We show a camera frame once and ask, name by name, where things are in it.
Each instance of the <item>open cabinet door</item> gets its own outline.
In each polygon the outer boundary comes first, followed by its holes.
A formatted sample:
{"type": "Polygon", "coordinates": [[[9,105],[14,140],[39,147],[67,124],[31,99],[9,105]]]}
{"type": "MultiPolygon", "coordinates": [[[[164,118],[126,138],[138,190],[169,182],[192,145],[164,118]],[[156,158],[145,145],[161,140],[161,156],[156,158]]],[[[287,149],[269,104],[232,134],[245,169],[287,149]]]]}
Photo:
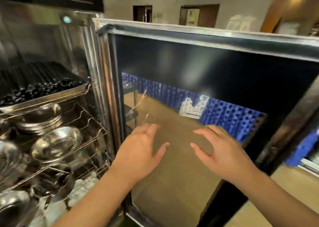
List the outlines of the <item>open cabinet door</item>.
{"type": "Polygon", "coordinates": [[[145,122],[162,126],[154,150],[171,143],[160,165],[127,198],[127,214],[144,226],[223,226],[247,198],[196,158],[191,142],[207,153],[212,147],[192,130],[222,126],[272,174],[276,157],[318,107],[317,41],[120,20],[95,23],[116,148],[145,122]]]}

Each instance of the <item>forearm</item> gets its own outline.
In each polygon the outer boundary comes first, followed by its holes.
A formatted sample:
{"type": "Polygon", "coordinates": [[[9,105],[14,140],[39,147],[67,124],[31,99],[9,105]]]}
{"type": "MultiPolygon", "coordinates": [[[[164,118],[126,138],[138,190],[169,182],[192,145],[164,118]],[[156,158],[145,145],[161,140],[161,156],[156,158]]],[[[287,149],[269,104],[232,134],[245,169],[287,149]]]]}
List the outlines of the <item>forearm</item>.
{"type": "Polygon", "coordinates": [[[110,168],[89,193],[53,227],[106,227],[133,183],[110,168]]]}
{"type": "Polygon", "coordinates": [[[257,168],[236,185],[274,227],[317,226],[319,215],[257,168]]]}

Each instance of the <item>person's left hand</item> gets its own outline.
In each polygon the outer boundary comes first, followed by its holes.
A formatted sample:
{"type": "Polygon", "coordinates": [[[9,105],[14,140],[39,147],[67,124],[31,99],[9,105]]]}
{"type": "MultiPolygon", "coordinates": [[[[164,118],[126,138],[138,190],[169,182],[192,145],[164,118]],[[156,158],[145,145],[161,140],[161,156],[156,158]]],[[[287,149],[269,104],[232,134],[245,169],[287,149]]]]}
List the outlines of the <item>person's left hand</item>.
{"type": "Polygon", "coordinates": [[[169,146],[168,142],[164,143],[153,155],[153,141],[159,128],[157,124],[136,127],[121,145],[110,170],[121,174],[132,184],[150,174],[169,146]]]}

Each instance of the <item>tan floor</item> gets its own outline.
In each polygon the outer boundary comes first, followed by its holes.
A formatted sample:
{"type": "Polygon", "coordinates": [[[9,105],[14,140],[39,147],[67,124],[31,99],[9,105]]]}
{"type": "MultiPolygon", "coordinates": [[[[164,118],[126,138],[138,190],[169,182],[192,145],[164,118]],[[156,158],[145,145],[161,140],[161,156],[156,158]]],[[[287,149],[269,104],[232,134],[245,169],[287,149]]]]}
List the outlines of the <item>tan floor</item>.
{"type": "MultiPolygon", "coordinates": [[[[126,95],[125,104],[133,106],[133,94],[126,95]]],[[[207,153],[209,143],[192,130],[202,127],[197,120],[182,117],[174,109],[146,97],[138,105],[138,125],[157,123],[154,150],[169,141],[166,155],[160,165],[137,184],[132,191],[135,205],[152,221],[162,227],[195,227],[207,201],[220,179],[210,172],[195,156],[190,147],[197,143],[207,153]]],[[[319,213],[319,178],[298,168],[280,166],[272,178],[287,192],[319,213]]],[[[229,221],[227,227],[270,227],[262,214],[247,202],[229,221]]]]}
{"type": "MultiPolygon", "coordinates": [[[[124,102],[132,106],[132,95],[126,95],[124,102]]],[[[192,132],[203,125],[195,119],[179,116],[174,109],[149,97],[139,104],[138,113],[138,125],[144,122],[147,113],[147,123],[161,125],[155,136],[154,150],[166,141],[170,146],[154,172],[134,187],[133,202],[163,227],[196,226],[220,181],[197,159],[190,146],[194,142],[212,153],[208,141],[192,132]]]]}
{"type": "MultiPolygon", "coordinates": [[[[281,165],[272,178],[288,193],[319,213],[319,178],[299,169],[281,165]]],[[[271,227],[251,203],[247,202],[226,227],[271,227]]]]}

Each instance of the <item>dark doorway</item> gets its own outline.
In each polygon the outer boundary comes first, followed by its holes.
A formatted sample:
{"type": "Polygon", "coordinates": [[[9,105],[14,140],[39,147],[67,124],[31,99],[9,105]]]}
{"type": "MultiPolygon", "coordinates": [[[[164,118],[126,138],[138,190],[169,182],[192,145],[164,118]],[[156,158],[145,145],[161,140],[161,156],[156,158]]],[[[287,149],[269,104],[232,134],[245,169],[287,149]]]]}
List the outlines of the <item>dark doorway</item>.
{"type": "Polygon", "coordinates": [[[152,5],[133,5],[133,20],[140,22],[152,22],[152,5]]]}
{"type": "Polygon", "coordinates": [[[189,25],[188,16],[193,10],[199,10],[198,19],[191,24],[199,27],[214,28],[216,24],[219,4],[205,4],[205,5],[185,5],[181,7],[179,25],[189,25]]]}

